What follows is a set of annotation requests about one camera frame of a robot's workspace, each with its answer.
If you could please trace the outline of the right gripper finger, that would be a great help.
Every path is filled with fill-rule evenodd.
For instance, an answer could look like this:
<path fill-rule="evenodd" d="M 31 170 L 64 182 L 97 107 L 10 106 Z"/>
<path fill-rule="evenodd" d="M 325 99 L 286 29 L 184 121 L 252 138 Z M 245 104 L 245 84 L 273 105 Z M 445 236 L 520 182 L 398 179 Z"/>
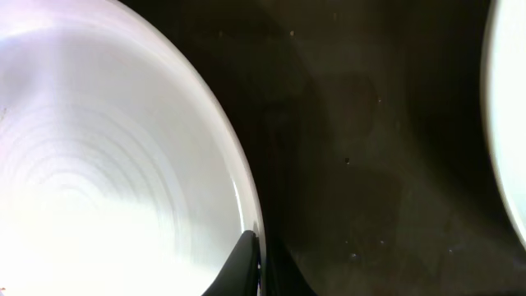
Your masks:
<path fill-rule="evenodd" d="M 257 296 L 260 256 L 256 234 L 246 230 L 203 296 Z"/>

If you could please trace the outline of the white plate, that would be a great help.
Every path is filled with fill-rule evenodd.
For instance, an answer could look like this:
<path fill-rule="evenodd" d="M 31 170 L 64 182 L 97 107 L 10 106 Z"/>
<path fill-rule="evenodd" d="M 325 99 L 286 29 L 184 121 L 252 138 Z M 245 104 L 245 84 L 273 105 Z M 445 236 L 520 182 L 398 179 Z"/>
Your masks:
<path fill-rule="evenodd" d="M 118 1 L 1 4 L 1 292 L 203 295 L 265 230 L 226 114 Z"/>

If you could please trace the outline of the pale blue plate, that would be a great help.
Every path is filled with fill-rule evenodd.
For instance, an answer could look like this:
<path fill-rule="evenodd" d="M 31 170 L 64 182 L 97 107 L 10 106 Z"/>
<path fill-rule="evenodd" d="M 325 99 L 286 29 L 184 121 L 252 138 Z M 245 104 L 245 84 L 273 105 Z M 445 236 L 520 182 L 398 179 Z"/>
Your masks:
<path fill-rule="evenodd" d="M 491 2 L 480 82 L 491 166 L 510 223 L 525 244 L 525 0 Z"/>

